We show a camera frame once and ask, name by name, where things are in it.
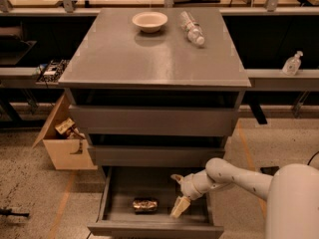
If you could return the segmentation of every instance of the closed drawer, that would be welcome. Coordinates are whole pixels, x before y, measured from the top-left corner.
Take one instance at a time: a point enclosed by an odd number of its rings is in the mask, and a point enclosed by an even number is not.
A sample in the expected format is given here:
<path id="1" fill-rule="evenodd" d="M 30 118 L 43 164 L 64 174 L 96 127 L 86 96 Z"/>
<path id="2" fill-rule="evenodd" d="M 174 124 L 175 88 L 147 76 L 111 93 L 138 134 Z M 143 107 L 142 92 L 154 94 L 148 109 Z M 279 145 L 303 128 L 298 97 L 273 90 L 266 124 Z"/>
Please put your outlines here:
<path id="1" fill-rule="evenodd" d="M 180 195 L 170 176 L 174 173 L 187 175 L 197 170 L 164 167 L 103 169 L 107 183 L 101 213 L 98 222 L 88 225 L 94 235 L 217 239 L 222 234 L 223 228 L 213 225 L 210 200 L 205 196 L 192 201 L 180 218 L 169 217 L 176 197 Z M 153 214 L 136 214 L 132 206 L 136 197 L 157 199 L 158 211 Z"/>
<path id="2" fill-rule="evenodd" d="M 95 165 L 204 167 L 214 157 L 223 158 L 223 148 L 94 146 L 88 149 Z"/>
<path id="3" fill-rule="evenodd" d="M 70 106 L 70 113 L 79 128 L 112 134 L 230 136 L 238 118 L 235 109 Z"/>

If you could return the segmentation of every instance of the white bowl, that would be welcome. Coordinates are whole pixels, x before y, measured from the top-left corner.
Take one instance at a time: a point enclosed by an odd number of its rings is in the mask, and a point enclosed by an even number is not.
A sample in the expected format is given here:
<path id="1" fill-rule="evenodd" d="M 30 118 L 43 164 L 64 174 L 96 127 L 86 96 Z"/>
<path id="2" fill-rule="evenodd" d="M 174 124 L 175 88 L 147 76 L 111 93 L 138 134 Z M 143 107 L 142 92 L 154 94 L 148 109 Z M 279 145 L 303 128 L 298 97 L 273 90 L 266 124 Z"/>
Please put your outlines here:
<path id="1" fill-rule="evenodd" d="M 167 22 L 167 15 L 161 12 L 142 12 L 135 15 L 132 21 L 143 32 L 154 33 Z"/>

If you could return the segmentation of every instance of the floor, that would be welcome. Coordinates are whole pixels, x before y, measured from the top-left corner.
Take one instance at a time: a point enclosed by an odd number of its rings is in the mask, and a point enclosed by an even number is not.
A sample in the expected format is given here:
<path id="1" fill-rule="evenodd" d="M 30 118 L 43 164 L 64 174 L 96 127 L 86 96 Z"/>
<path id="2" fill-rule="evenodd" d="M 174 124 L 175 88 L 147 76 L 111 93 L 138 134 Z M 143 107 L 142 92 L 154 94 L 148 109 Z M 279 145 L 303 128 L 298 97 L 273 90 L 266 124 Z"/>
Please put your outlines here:
<path id="1" fill-rule="evenodd" d="M 236 125 L 225 159 L 246 169 L 307 163 L 319 150 L 319 119 L 295 119 L 266 113 L 258 124 L 249 112 Z M 32 148 L 33 129 L 0 129 L 0 207 L 28 212 L 29 218 L 0 216 L 1 238 L 111 238 L 90 234 L 98 218 L 104 179 L 95 170 L 55 170 L 44 145 Z M 319 168 L 319 157 L 311 163 Z M 264 203 L 236 185 L 212 191 L 214 224 L 224 227 L 221 239 L 262 239 Z"/>

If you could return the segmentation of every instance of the soap dispenser bottle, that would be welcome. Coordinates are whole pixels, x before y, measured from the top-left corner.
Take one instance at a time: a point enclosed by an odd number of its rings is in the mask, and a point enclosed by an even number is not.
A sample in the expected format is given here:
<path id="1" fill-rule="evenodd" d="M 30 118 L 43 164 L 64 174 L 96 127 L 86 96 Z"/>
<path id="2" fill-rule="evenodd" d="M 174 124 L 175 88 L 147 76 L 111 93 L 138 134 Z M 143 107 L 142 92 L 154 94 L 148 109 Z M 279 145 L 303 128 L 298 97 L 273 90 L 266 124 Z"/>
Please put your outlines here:
<path id="1" fill-rule="evenodd" d="M 297 51 L 294 57 L 289 58 L 282 68 L 282 72 L 288 76 L 294 76 L 300 67 L 300 57 L 303 56 L 301 51 Z"/>

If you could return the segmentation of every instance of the gray tabletop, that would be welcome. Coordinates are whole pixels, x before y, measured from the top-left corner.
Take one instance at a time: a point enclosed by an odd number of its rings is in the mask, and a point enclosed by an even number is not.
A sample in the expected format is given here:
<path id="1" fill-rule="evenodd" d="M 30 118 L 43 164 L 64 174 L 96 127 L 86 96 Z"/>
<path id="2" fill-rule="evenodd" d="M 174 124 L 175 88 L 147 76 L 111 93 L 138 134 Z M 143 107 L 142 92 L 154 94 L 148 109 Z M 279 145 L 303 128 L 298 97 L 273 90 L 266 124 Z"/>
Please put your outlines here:
<path id="1" fill-rule="evenodd" d="M 192 44 L 179 26 L 183 8 L 106 8 L 60 79 L 63 87 L 199 86 L 250 87 L 222 16 L 213 8 L 187 8 L 200 24 L 205 44 Z M 134 15 L 158 11 L 167 23 L 146 34 Z"/>

